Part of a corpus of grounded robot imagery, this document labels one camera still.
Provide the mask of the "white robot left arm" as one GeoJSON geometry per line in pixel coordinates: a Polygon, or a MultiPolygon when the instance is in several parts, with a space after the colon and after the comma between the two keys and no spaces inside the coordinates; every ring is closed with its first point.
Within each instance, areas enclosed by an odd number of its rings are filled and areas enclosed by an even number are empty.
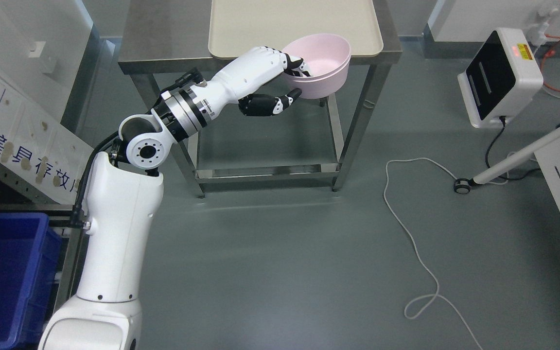
{"type": "Polygon", "coordinates": [[[258,89],[234,89],[218,74],[211,81],[160,94],[158,106],[125,118],[112,137],[122,151],[104,147],[91,156],[82,228],[89,236],[75,295],[53,314],[40,350],[133,350],[140,343],[140,277],[146,244],[164,195],[158,167],[173,144],[195,135],[229,103],[258,89]]]}

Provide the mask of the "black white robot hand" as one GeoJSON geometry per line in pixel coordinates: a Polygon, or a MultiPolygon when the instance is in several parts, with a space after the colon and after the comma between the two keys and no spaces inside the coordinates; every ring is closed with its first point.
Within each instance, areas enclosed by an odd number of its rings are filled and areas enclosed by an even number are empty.
{"type": "Polygon", "coordinates": [[[285,111],[301,95],[295,88],[285,95],[258,94],[259,88],[279,76],[311,77],[312,70],[304,58],[271,47],[254,47],[220,69],[200,92],[208,106],[204,111],[216,118],[227,104],[237,104],[249,117],[271,117],[285,111]]]}

